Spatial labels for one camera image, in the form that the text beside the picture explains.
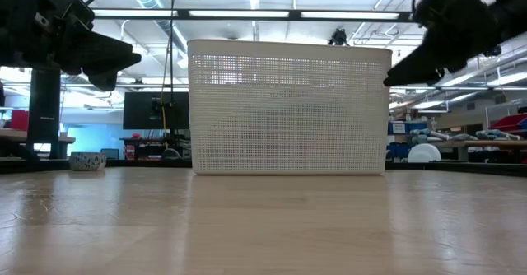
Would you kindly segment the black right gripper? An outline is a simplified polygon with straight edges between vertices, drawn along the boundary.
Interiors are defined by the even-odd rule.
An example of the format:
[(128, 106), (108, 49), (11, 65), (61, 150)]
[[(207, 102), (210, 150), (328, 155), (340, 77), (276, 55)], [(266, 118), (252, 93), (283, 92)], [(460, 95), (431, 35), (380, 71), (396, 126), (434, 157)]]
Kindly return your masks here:
[(527, 0), (413, 0), (412, 14), (427, 32), (421, 45), (387, 72), (385, 86), (431, 85), (527, 32)]

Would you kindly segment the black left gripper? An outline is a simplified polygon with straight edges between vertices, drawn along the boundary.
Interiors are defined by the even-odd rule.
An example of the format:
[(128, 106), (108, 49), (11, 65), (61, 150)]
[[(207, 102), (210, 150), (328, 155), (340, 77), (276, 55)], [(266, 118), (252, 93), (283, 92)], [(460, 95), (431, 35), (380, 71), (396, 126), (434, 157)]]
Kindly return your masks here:
[(118, 72), (142, 60), (133, 46), (89, 31), (70, 47), (69, 19), (55, 15), (51, 0), (0, 0), (0, 66), (60, 68), (84, 74), (102, 91), (113, 91)]

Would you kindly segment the black monitor screen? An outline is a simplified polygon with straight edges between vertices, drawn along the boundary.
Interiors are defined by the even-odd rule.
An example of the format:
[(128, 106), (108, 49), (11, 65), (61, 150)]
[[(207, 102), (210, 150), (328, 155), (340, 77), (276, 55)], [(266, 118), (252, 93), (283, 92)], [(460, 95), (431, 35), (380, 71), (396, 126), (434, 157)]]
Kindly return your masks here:
[(188, 92), (128, 92), (123, 129), (189, 129)]

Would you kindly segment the blue storage bins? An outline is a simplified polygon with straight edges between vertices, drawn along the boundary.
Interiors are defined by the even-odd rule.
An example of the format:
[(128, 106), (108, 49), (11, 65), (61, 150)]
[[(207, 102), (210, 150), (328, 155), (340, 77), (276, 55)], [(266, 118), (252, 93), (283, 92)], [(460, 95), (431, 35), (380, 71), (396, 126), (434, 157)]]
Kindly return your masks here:
[(426, 129), (426, 122), (416, 122), (416, 123), (407, 123), (407, 122), (389, 122), (388, 123), (388, 134), (410, 134), (413, 130)]

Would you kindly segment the white round object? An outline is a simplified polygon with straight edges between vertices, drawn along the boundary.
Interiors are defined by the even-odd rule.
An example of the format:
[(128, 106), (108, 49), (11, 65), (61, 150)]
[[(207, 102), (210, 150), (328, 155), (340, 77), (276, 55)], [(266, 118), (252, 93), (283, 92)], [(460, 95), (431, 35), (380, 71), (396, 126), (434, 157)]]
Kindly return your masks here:
[(418, 144), (408, 154), (408, 163), (429, 163), (436, 161), (441, 161), (441, 153), (436, 146), (430, 143)]

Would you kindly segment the wooden background workbench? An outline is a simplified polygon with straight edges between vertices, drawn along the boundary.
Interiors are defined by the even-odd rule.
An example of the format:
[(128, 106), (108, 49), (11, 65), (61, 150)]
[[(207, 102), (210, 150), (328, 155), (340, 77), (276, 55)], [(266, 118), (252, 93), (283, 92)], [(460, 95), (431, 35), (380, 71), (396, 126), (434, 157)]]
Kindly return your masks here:
[(477, 141), (444, 141), (434, 142), (438, 149), (452, 148), (457, 150), (458, 161), (469, 161), (469, 147), (499, 147), (500, 149), (512, 150), (518, 162), (521, 162), (521, 152), (527, 151), (527, 140), (477, 140)]

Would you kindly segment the red storage bin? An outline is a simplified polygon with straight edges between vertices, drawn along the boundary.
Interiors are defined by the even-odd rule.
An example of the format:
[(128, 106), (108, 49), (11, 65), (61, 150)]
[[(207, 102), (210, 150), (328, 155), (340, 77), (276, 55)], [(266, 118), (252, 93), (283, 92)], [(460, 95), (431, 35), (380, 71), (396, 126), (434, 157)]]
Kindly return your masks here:
[(489, 128), (507, 133), (525, 133), (527, 132), (527, 114), (506, 116), (492, 123)]

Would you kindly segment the black shelf with clutter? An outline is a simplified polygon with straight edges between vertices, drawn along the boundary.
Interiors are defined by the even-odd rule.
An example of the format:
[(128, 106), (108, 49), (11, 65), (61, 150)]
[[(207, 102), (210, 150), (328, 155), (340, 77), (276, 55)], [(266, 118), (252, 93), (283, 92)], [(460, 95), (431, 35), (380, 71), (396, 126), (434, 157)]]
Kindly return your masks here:
[(190, 140), (180, 137), (122, 137), (120, 141), (124, 144), (124, 159), (127, 161), (162, 161), (167, 148), (177, 151), (174, 159), (191, 160)]

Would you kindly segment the speckled ceramic bowl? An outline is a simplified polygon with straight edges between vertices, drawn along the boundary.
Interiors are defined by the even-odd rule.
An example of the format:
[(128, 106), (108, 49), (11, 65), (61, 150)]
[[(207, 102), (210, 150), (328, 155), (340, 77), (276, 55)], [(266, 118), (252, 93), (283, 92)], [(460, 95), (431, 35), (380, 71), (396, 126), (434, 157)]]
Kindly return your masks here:
[(105, 168), (107, 157), (101, 152), (72, 152), (69, 165), (75, 171), (96, 171)]

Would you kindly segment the red box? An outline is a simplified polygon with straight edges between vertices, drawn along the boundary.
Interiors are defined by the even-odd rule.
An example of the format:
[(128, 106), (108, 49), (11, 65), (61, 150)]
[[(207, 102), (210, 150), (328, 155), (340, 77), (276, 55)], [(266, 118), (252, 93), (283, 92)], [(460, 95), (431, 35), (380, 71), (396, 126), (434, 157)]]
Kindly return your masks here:
[(24, 131), (28, 130), (29, 112), (27, 110), (13, 110), (10, 122), (10, 128)]

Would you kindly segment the wooden background table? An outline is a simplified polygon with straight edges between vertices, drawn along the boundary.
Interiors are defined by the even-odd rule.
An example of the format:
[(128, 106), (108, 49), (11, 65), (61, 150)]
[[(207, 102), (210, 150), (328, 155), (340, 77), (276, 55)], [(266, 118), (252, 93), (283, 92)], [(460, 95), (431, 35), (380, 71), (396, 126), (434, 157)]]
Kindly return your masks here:
[(25, 161), (40, 161), (41, 159), (63, 160), (67, 158), (70, 144), (76, 141), (74, 137), (58, 137), (57, 146), (50, 151), (30, 149), (26, 144), (27, 132), (15, 129), (0, 129), (0, 159)]

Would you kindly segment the white perforated plastic laundry basket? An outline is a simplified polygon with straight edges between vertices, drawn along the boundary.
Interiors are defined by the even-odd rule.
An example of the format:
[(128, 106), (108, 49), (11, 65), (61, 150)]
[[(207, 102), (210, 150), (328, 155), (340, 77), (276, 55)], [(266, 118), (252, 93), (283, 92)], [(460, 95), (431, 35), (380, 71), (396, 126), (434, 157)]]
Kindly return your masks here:
[(390, 50), (241, 40), (188, 49), (195, 173), (385, 171)]

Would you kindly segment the black overhead frame bar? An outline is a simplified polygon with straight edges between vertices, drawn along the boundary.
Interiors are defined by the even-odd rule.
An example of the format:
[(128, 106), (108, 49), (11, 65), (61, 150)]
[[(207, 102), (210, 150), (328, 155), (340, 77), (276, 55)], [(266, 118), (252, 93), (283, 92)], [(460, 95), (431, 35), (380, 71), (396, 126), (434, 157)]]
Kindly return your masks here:
[(100, 20), (413, 22), (410, 12), (384, 11), (95, 8), (93, 12)]

